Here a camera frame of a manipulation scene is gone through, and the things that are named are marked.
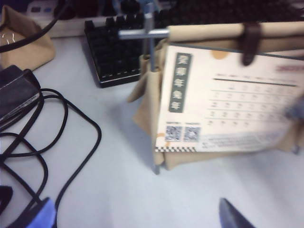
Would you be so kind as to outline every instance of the metal stand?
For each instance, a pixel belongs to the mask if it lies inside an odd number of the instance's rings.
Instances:
[[[169,36],[169,30],[154,29],[154,4],[146,5],[144,18],[144,29],[120,30],[118,32],[119,39],[143,39],[143,56],[147,57],[150,54],[151,71],[155,72],[155,55],[154,55],[154,39],[166,38]]]

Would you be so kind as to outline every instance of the white desk surface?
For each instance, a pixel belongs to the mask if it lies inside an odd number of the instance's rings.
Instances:
[[[126,98],[135,83],[96,87],[94,67],[83,38],[54,39],[54,60],[34,71],[42,87],[61,92],[103,131],[98,150],[67,189],[59,207],[59,228],[220,228],[219,199],[226,197],[256,228],[304,227],[304,155],[278,151],[189,163],[172,171],[152,171],[150,139],[131,120],[140,101]],[[47,145],[59,129],[61,103],[47,101],[26,139],[36,148]],[[10,131],[19,132],[26,120]],[[59,142],[43,154],[49,179],[42,197],[55,199],[87,155],[95,129],[73,111]],[[8,143],[2,139],[1,151]],[[8,159],[7,164],[33,189],[42,180],[34,158]],[[2,185],[14,188],[1,216],[8,225],[30,197],[6,172]]]

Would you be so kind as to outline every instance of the calendar page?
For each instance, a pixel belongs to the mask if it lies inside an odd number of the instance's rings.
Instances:
[[[257,55],[168,46],[156,152],[251,152],[280,142],[286,109],[304,93],[304,63]]]

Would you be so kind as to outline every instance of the black mechanical keyboard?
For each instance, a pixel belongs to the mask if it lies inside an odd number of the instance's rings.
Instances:
[[[301,11],[284,0],[189,0],[187,4],[154,12],[154,20],[155,28],[161,29],[169,25],[302,19]],[[119,40],[117,34],[120,29],[142,29],[143,21],[142,13],[109,17],[103,27],[95,27],[92,21],[86,21],[85,34],[102,88],[139,79],[142,40]]]

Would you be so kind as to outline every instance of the brown leather strap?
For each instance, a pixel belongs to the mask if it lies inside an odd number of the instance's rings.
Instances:
[[[241,37],[242,63],[248,66],[252,63],[258,52],[261,38],[261,26],[258,23],[244,23],[244,34]]]

